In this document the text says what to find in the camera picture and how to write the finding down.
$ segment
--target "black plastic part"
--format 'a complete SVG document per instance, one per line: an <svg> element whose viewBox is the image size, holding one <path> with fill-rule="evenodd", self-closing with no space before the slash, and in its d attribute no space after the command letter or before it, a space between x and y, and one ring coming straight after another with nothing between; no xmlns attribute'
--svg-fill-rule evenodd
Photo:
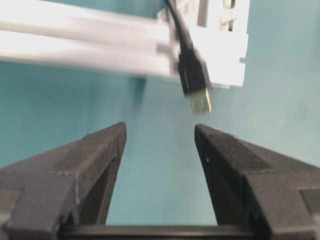
<svg viewBox="0 0 320 240"><path fill-rule="evenodd" d="M210 88L207 64L195 49L181 51L178 68L185 95Z"/></svg>
<svg viewBox="0 0 320 240"><path fill-rule="evenodd" d="M317 239L319 168L205 125L195 142L219 224L249 224L258 239Z"/></svg>
<svg viewBox="0 0 320 240"><path fill-rule="evenodd" d="M0 193L19 191L0 222L4 234L56 240L61 225L104 223L125 143L126 125L118 123L0 169Z"/></svg>
<svg viewBox="0 0 320 240"><path fill-rule="evenodd" d="M73 226L60 234L64 240L78 239L189 239L253 240L248 226Z"/></svg>

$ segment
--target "teal wall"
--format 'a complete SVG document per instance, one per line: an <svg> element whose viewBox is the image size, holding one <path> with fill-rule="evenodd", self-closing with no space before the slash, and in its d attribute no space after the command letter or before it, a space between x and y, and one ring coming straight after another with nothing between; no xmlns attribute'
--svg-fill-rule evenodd
<svg viewBox="0 0 320 240"><path fill-rule="evenodd" d="M53 2L146 17L163 6ZM320 1L252 0L248 33L244 86L213 89L213 114L200 117L192 116L179 84L0 63L0 167L125 121L107 223L215 224L195 124L320 166Z"/></svg>

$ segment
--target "black cable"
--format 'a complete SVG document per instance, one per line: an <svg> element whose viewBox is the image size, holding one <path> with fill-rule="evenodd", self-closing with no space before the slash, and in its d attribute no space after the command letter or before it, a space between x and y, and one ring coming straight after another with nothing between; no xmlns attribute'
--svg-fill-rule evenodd
<svg viewBox="0 0 320 240"><path fill-rule="evenodd" d="M177 6L173 0L165 0L174 20L175 28L179 36L181 51L193 49L192 39L184 20L177 10Z"/></svg>
<svg viewBox="0 0 320 240"><path fill-rule="evenodd" d="M211 111L210 80L207 64L194 45L181 14L173 0L165 0L175 23L175 29L180 41L179 74L183 93L190 96L194 113Z"/></svg>

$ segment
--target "teal background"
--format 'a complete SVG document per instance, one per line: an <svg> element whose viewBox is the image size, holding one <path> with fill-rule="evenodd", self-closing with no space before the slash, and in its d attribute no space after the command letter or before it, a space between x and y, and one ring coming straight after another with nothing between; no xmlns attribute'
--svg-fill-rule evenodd
<svg viewBox="0 0 320 240"><path fill-rule="evenodd" d="M164 5L52 2L149 18ZM176 83L0 63L0 167L125 121L127 145L107 223L216 224L195 124L320 166L320 1L252 0L248 34L243 87L213 89L213 114L200 117Z"/></svg>

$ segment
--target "usb connector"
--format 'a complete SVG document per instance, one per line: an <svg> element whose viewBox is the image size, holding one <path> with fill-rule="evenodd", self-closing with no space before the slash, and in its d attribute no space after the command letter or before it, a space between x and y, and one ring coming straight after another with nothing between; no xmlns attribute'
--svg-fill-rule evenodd
<svg viewBox="0 0 320 240"><path fill-rule="evenodd" d="M211 113L211 100L207 88L191 93L189 97L193 114Z"/></svg>
<svg viewBox="0 0 320 240"><path fill-rule="evenodd" d="M179 73L183 93L190 98L194 114L211 112L210 81L206 63L195 49L184 50L179 56Z"/></svg>
<svg viewBox="0 0 320 240"><path fill-rule="evenodd" d="M179 74L183 93L190 97L194 114L211 112L208 89L211 87L207 64L194 49L189 31L173 0L166 0L180 40Z"/></svg>

